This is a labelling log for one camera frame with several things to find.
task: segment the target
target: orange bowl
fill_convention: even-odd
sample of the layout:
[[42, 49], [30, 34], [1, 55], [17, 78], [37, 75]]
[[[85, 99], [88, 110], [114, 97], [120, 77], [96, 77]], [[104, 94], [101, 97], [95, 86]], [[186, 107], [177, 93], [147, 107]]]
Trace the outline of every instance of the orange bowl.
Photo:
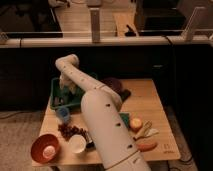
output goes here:
[[38, 163], [47, 163], [58, 154], [59, 141], [53, 134], [44, 134], [38, 137], [31, 147], [31, 157]]

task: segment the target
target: wooden table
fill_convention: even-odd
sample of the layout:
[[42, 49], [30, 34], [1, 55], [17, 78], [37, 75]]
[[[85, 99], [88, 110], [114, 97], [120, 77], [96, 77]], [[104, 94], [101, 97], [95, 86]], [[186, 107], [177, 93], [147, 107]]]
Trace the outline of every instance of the wooden table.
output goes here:
[[[151, 121], [152, 127], [159, 130], [159, 134], [142, 139], [143, 142], [157, 141], [158, 146], [148, 152], [143, 152], [146, 161], [174, 160], [180, 158], [180, 153], [174, 139], [169, 122], [157, 94], [154, 82], [151, 79], [127, 79], [122, 80], [123, 87], [131, 91], [131, 96], [123, 103], [121, 112], [127, 112], [130, 117], [140, 116], [144, 122]], [[71, 111], [72, 125], [86, 128], [80, 109]], [[41, 126], [40, 135], [51, 133], [58, 137], [61, 150], [56, 159], [51, 163], [42, 165], [32, 161], [33, 166], [55, 166], [55, 165], [88, 165], [100, 164], [101, 159], [98, 152], [89, 150], [79, 158], [69, 152], [68, 142], [64, 140], [58, 131], [60, 120], [56, 117], [55, 111], [47, 106], [44, 120]]]

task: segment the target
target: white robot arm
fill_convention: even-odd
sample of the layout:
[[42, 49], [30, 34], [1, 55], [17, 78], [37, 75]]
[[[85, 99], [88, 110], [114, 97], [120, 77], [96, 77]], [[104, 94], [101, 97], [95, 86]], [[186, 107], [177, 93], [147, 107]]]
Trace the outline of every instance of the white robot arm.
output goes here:
[[151, 171], [118, 114], [122, 104], [120, 96], [78, 70], [78, 63], [76, 55], [68, 55], [57, 59], [56, 67], [61, 71], [62, 82], [70, 84], [68, 80], [71, 80], [85, 91], [81, 110], [104, 168], [107, 171]]

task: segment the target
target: table leg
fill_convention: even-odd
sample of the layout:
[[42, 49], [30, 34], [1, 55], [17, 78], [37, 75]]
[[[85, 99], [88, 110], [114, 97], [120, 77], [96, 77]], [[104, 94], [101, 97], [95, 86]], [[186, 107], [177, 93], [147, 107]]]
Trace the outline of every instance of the table leg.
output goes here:
[[60, 169], [57, 166], [50, 166], [52, 171], [60, 171]]

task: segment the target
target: green tray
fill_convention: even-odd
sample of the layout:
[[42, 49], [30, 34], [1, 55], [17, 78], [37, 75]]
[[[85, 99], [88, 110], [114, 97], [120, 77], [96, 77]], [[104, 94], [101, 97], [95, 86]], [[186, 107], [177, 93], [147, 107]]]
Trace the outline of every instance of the green tray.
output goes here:
[[[89, 75], [97, 79], [95, 73]], [[80, 107], [84, 93], [78, 86], [76, 87], [75, 94], [72, 94], [66, 86], [61, 90], [59, 87], [59, 78], [53, 78], [51, 80], [50, 108], [57, 110], [59, 107], [67, 107], [69, 109]]]

